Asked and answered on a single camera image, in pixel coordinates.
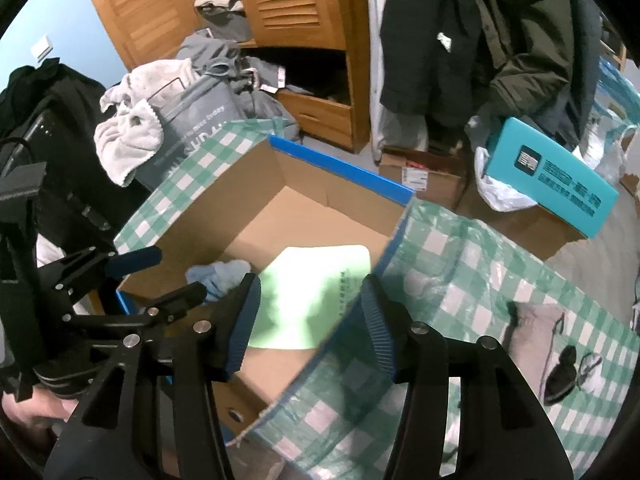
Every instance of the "wooden drawer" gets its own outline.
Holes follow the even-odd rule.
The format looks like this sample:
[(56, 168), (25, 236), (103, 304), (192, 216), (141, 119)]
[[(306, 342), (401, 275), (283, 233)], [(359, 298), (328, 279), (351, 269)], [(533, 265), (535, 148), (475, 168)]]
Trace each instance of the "wooden drawer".
[(349, 150), (353, 149), (350, 106), (288, 90), (280, 90), (276, 97), (296, 118), (302, 130)]

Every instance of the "light switch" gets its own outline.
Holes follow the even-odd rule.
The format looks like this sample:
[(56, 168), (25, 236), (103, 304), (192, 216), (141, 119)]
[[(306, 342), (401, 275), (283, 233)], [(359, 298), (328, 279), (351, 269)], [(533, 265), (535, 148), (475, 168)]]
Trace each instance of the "light switch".
[(33, 57), (41, 62), (45, 56), (53, 50), (53, 45), (49, 41), (49, 38), (43, 36), (38, 40), (38, 43), (31, 47), (31, 53)]

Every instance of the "green and white checkered tablecloth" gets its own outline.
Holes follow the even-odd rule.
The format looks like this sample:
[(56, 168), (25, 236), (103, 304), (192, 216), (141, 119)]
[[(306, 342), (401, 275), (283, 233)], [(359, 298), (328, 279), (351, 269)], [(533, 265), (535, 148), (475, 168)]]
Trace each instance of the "green and white checkered tablecloth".
[[(118, 250), (153, 244), (217, 176), (273, 128), (271, 121), (228, 124), (207, 139), (132, 217), (116, 238)], [(412, 200), (395, 240), (378, 271), (387, 293), (404, 303), (414, 319), (452, 338), (475, 341), (487, 334), (502, 340), (511, 301), (559, 304), (566, 321), (563, 333), (554, 337), (555, 361), (568, 344), (576, 346), (578, 359), (588, 351), (602, 355), (601, 388), (593, 394), (575, 389), (561, 404), (546, 408), (579, 478), (620, 411), (640, 339), (482, 222)], [(312, 478), (381, 479), (405, 394), (405, 386), (392, 385), (378, 369), (356, 304), (253, 431)], [(459, 400), (459, 383), (451, 380), (443, 474), (455, 464)]]

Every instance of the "wooden cabinet door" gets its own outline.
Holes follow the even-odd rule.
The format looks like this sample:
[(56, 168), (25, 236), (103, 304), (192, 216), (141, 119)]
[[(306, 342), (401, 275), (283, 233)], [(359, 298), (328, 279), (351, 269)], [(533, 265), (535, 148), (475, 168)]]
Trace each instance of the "wooden cabinet door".
[(258, 46), (344, 50), (338, 0), (242, 0)]
[(92, 0), (122, 62), (129, 69), (172, 59), (199, 25), (191, 0)]

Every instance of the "small cardboard box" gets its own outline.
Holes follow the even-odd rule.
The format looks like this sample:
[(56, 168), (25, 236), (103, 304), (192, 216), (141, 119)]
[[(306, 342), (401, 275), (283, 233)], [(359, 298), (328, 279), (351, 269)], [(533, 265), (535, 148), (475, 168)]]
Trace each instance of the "small cardboard box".
[[(277, 137), (258, 143), (191, 203), (156, 242), (162, 263), (129, 276), (121, 290), (137, 301), (186, 284), (194, 265), (240, 258), (255, 272), (287, 247), (363, 245), (372, 268), (412, 192), (333, 157)], [(180, 325), (191, 326), (204, 305)], [(242, 369), (216, 383), (220, 420), (238, 434), (275, 402), (315, 350), (248, 348)]]
[(510, 184), (593, 238), (617, 190), (571, 152), (518, 119), (504, 123), (486, 174)]
[(381, 176), (409, 187), (421, 200), (454, 210), (466, 186), (466, 167), (461, 158), (400, 148), (385, 148), (380, 160)]

